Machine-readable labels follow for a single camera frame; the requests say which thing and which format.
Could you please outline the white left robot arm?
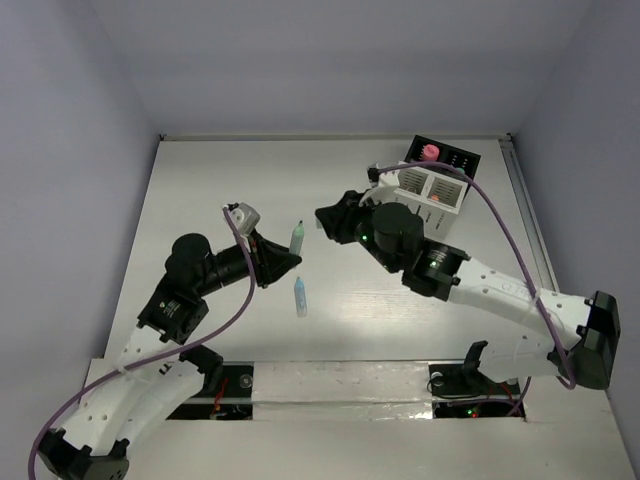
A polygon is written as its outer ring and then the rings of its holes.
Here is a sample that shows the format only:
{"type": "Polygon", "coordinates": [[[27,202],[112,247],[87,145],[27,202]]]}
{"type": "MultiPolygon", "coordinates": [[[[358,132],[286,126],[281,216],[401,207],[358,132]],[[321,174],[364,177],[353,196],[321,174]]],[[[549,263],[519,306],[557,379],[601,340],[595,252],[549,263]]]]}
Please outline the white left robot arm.
{"type": "Polygon", "coordinates": [[[190,337],[208,312],[207,295],[240,280],[265,288],[302,259],[256,230],[232,230],[235,245],[212,253],[205,236],[179,237],[165,262],[165,274],[138,316],[131,337],[107,374],[87,384],[63,406],[77,409],[62,424],[59,413],[37,434],[27,472],[42,462],[58,479],[122,479],[133,446],[145,439],[185,400],[209,395],[221,383],[223,358],[207,341],[246,311],[240,308],[213,332],[190,337]]]}

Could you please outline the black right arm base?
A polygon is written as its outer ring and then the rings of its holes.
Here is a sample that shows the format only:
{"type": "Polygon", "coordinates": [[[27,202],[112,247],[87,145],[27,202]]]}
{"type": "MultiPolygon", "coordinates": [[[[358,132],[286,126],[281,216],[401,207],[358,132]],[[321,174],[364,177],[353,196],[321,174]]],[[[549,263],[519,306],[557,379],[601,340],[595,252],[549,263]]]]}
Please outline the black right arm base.
{"type": "Polygon", "coordinates": [[[426,389],[436,419],[526,417],[518,381],[496,383],[479,371],[487,346],[487,341],[474,342],[463,360],[429,365],[426,389]]]}

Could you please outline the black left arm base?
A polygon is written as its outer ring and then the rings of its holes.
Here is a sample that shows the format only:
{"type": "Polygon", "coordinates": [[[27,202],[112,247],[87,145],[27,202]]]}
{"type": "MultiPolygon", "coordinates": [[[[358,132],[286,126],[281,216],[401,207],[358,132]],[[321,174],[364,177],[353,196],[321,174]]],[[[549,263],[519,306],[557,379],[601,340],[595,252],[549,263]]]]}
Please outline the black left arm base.
{"type": "Polygon", "coordinates": [[[214,390],[202,389],[183,402],[168,420],[244,421],[253,418],[253,363],[225,364],[214,390]]]}

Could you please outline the green pencil-shaped highlighter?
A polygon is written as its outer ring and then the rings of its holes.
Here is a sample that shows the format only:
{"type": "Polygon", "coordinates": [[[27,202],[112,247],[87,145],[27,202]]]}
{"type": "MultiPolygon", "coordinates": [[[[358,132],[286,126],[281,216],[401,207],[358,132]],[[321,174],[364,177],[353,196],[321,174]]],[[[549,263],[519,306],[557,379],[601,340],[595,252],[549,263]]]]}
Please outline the green pencil-shaped highlighter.
{"type": "Polygon", "coordinates": [[[305,236],[304,222],[300,220],[296,224],[296,226],[294,227],[291,233],[290,244],[289,244],[289,252],[291,254],[294,254],[297,256],[301,255],[304,236],[305,236]]]}

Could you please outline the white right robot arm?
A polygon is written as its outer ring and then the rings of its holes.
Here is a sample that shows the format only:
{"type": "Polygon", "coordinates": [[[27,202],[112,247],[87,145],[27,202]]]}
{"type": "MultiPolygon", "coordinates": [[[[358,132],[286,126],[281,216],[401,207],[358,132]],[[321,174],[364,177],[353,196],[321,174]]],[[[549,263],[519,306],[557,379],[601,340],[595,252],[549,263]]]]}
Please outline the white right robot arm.
{"type": "Polygon", "coordinates": [[[510,360],[493,356],[489,343],[469,348],[460,368],[462,384],[482,392],[512,377],[550,375],[580,387],[609,387],[621,327],[617,300],[596,291],[589,297],[536,289],[503,274],[466,252],[429,239],[424,221],[399,202],[374,204],[349,190],[334,205],[318,208],[326,236],[359,243],[404,286],[424,296],[477,308],[541,335],[515,348],[510,360]]]}

